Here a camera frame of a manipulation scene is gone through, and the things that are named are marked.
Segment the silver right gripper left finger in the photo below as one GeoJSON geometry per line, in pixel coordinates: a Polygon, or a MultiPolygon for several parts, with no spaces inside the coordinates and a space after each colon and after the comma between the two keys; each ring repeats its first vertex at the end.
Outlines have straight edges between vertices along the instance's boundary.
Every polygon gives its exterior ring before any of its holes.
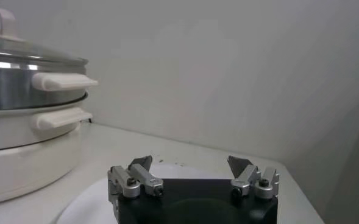
{"type": "Polygon", "coordinates": [[[153,197],[164,195],[164,182],[161,178],[153,176],[149,172],[152,164],[152,156],[144,156],[134,159],[127,168],[112,166],[107,172],[108,199],[114,200],[119,196],[134,199],[144,193],[153,197]]]}

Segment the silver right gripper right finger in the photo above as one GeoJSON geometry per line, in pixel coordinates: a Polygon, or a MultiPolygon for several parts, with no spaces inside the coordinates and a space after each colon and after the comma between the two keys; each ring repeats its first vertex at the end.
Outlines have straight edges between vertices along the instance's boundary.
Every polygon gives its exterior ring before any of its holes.
{"type": "Polygon", "coordinates": [[[241,200],[253,191],[262,200],[271,200],[279,195],[279,174],[273,167],[262,172],[248,159],[229,156],[227,159],[234,179],[230,181],[232,197],[241,200]]]}

